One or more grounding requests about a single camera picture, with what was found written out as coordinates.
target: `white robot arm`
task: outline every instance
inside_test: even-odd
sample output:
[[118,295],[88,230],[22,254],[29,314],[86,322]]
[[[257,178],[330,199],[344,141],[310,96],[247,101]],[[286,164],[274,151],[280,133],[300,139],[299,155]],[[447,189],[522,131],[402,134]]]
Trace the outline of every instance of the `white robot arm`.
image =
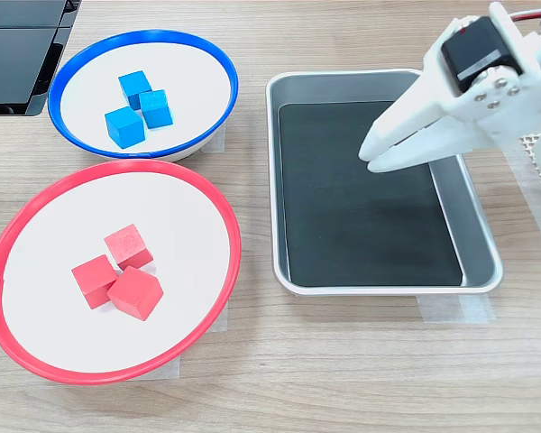
[[499,3],[489,13],[453,20],[431,46],[420,78],[362,143],[359,157],[370,171],[541,134],[541,35],[523,37]]

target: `tape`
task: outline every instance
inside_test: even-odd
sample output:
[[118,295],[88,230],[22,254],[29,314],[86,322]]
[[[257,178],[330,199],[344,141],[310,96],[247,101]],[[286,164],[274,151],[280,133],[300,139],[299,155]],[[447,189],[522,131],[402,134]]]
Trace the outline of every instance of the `tape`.
[[220,153],[225,151],[226,122],[221,124],[213,134],[213,138],[200,150],[204,153]]
[[[224,332],[228,329],[228,305],[220,313],[218,319],[213,323],[207,332]],[[162,367],[152,370],[142,376],[134,377],[132,381],[164,381],[169,379],[178,379],[180,377],[180,357],[173,359]]]
[[541,232],[541,170],[532,152],[537,138],[537,134],[522,137],[519,146],[505,148],[503,153]]
[[495,320],[489,295],[417,296],[425,323],[484,324]]

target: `black mat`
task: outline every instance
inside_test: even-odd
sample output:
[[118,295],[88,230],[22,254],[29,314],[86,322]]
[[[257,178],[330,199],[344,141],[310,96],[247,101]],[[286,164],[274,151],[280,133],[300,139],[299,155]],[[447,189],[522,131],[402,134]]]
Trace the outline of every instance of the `black mat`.
[[427,165],[370,173],[358,151],[390,103],[280,109],[287,248],[305,286],[459,286]]

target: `red rim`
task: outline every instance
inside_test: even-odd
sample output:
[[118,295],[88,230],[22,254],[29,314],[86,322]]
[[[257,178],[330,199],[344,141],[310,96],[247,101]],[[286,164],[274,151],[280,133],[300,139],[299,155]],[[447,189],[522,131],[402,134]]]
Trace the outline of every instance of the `red rim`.
[[[4,312],[2,309],[2,288],[4,284],[4,271],[8,256],[14,241],[22,232],[26,224],[56,197],[66,191],[82,185],[91,180],[100,179],[119,173],[132,171],[148,171],[160,174],[167,174],[186,181],[190,185],[202,191],[216,206],[225,221],[230,243],[230,260],[228,272],[226,274],[223,289],[202,322],[182,341],[173,346],[161,355],[152,358],[145,363],[138,364],[123,370],[105,373],[80,373],[70,370],[64,370],[52,365],[46,364],[38,358],[30,355],[14,338],[10,329],[6,325]],[[234,215],[225,196],[208,180],[176,164],[164,161],[149,160],[124,160],[111,161],[96,165],[59,180],[43,192],[33,198],[22,210],[14,217],[8,227],[0,236],[0,346],[9,354],[19,365],[27,370],[38,374],[46,379],[56,382],[63,382],[77,385],[98,385],[104,383],[121,382],[141,374],[148,373],[158,368],[168,361],[176,358],[193,345],[213,324],[226,305],[226,302],[233,292],[234,284],[238,278],[238,272],[241,262],[241,235],[238,221]]]

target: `red cube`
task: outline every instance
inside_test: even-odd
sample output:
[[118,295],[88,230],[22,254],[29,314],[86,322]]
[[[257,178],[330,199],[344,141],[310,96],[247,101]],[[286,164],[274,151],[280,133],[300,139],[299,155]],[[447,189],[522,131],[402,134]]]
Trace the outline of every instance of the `red cube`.
[[77,266],[72,270],[72,273],[90,308],[100,307],[110,300],[108,289],[115,283],[118,274],[110,264],[108,257],[101,255],[90,262]]
[[154,275],[129,266],[108,291],[121,311],[146,320],[162,298],[162,287]]
[[146,263],[152,262],[152,255],[146,249],[146,245],[134,224],[106,237],[105,242],[110,254],[122,270],[128,266],[140,268]]

